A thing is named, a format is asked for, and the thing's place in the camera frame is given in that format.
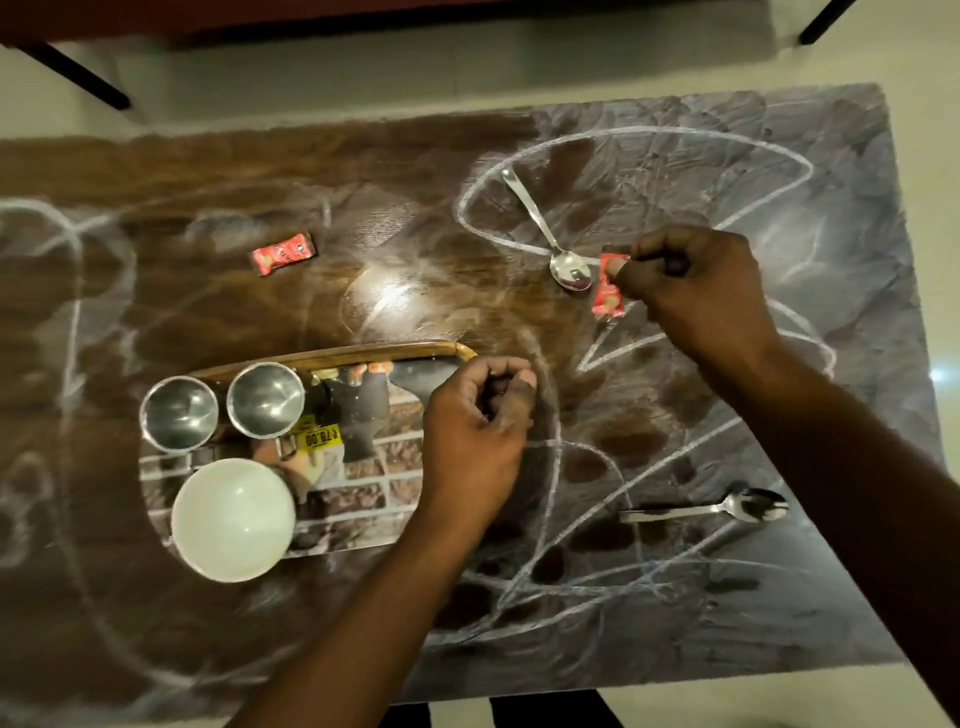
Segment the red sachet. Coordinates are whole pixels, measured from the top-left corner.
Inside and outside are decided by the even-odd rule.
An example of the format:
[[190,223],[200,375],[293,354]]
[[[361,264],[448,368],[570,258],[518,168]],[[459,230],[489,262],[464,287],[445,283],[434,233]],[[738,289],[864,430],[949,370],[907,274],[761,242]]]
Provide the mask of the red sachet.
[[257,248],[250,253],[253,267],[261,276],[269,276],[277,268],[291,263],[299,263],[317,254],[313,240],[305,232],[298,232],[289,240],[284,240],[265,248]]
[[597,295],[593,299],[593,315],[599,318],[623,316],[623,296],[607,275],[607,263],[611,260],[626,259],[630,256],[625,253],[600,254],[600,284],[597,285]]

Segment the table leg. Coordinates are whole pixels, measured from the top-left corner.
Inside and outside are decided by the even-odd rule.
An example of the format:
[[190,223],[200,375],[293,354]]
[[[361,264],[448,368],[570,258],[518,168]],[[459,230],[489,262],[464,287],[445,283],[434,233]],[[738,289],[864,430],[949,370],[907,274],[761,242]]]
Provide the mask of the table leg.
[[108,106],[114,107],[118,111],[125,111],[131,107],[130,98],[127,94],[114,88],[69,56],[65,56],[50,43],[20,45],[17,48],[35,61],[43,63],[55,73],[59,73],[67,81],[78,85],[87,93],[97,97]]

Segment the price sticker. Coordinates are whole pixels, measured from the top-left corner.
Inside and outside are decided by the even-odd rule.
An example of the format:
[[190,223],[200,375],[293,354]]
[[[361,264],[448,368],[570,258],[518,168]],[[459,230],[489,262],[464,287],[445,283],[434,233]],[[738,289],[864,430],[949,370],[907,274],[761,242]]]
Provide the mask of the price sticker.
[[315,449],[340,445],[341,443],[343,443],[343,439],[340,437],[339,425],[314,425],[299,429],[297,432],[297,450],[300,451],[310,452]]

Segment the white bowl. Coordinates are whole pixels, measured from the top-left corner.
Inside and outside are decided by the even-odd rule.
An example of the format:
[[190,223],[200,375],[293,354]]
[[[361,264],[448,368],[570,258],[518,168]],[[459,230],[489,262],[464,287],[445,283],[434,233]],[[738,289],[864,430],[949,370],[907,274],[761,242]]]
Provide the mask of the white bowl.
[[180,557],[208,579],[247,581],[286,552],[297,516],[283,478],[244,458],[197,469],[177,493],[171,515]]

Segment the left hand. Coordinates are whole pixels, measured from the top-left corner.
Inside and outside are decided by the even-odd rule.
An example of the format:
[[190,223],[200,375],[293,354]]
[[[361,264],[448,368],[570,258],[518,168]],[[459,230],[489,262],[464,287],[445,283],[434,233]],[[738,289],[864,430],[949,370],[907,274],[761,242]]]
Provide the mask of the left hand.
[[471,359],[434,391],[423,422],[422,517],[487,528],[514,488],[536,398],[537,375],[515,356]]

